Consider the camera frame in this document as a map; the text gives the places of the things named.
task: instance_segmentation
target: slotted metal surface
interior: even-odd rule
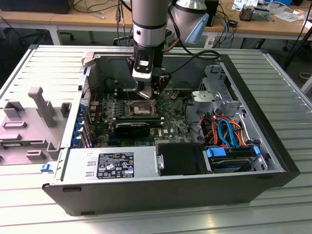
[[[109,47],[40,46],[30,51],[12,85],[0,100],[25,96],[14,85],[24,79],[47,87],[68,86],[62,92],[46,91],[46,98],[63,102],[73,98],[82,70],[78,63],[86,51]],[[41,165],[0,167],[1,233],[310,233],[312,228],[312,113],[311,103],[275,62],[257,50],[220,50],[228,54],[255,99],[281,138],[302,174],[283,188],[270,189],[250,204],[213,206],[130,214],[72,217],[46,195],[41,186],[53,174],[39,172]]]

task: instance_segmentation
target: papers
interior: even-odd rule
[[[293,13],[287,12],[287,11],[279,13],[279,14],[277,14],[275,16],[280,18],[280,19],[282,19],[282,20],[286,20],[288,22],[294,22],[294,21],[298,20],[298,16],[296,16]]]
[[[241,11],[244,4],[246,6],[256,7],[258,5],[258,0],[234,0],[232,10]]]

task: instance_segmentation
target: motherboard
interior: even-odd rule
[[[191,142],[183,105],[173,91],[157,100],[137,94],[107,93],[90,105],[96,140],[93,147],[153,146],[157,142]]]

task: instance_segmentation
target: power supply label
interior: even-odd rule
[[[97,178],[129,178],[135,176],[133,152],[98,155]]]

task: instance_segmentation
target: table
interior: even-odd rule
[[[42,77],[52,85],[60,85],[61,80],[63,90],[68,91],[50,95],[54,106],[64,100],[71,101],[75,95],[72,89],[83,74],[81,58],[86,52],[107,50],[118,51],[119,47],[41,45],[29,49],[0,90],[0,107],[6,100],[15,100],[12,92],[17,91],[18,84]],[[0,233],[36,234],[43,230],[45,234],[67,231],[75,234],[309,233],[312,227],[312,113],[308,112],[312,109],[311,102],[270,55],[258,50],[217,51],[233,60],[301,171],[300,176],[283,188],[264,192],[250,204],[74,217],[42,191],[42,184],[54,174],[42,174],[40,164],[0,166]],[[174,52],[184,53],[181,48]],[[266,69],[257,69],[259,64]]]
[[[88,5],[102,3],[103,0],[88,0]],[[251,21],[245,22],[239,20],[239,12],[229,10],[233,0],[221,0],[221,5],[225,13],[230,16],[230,19],[238,21],[235,37],[242,38],[262,38],[262,39],[297,39],[302,28],[302,21],[292,23],[281,20],[275,16],[271,16],[269,22]],[[108,6],[115,5],[117,0],[111,0],[105,5],[95,6],[93,10],[99,10]],[[305,0],[301,7],[309,7],[310,1]],[[84,2],[77,5],[81,11],[86,11]],[[15,28],[34,28],[47,29],[50,31],[53,44],[61,45],[59,30],[78,30],[78,31],[102,31],[115,32],[116,7],[104,11],[104,19],[92,16],[88,13],[77,12],[71,9],[69,14],[52,14],[52,13],[31,13],[31,12],[2,12],[0,15],[6,19],[12,27]],[[129,32],[132,27],[131,13],[124,8],[125,29]],[[7,27],[6,23],[0,20],[0,27]],[[219,19],[215,20],[213,27],[206,27],[203,32],[207,36],[205,47],[211,47],[215,37],[220,36],[224,27]]]

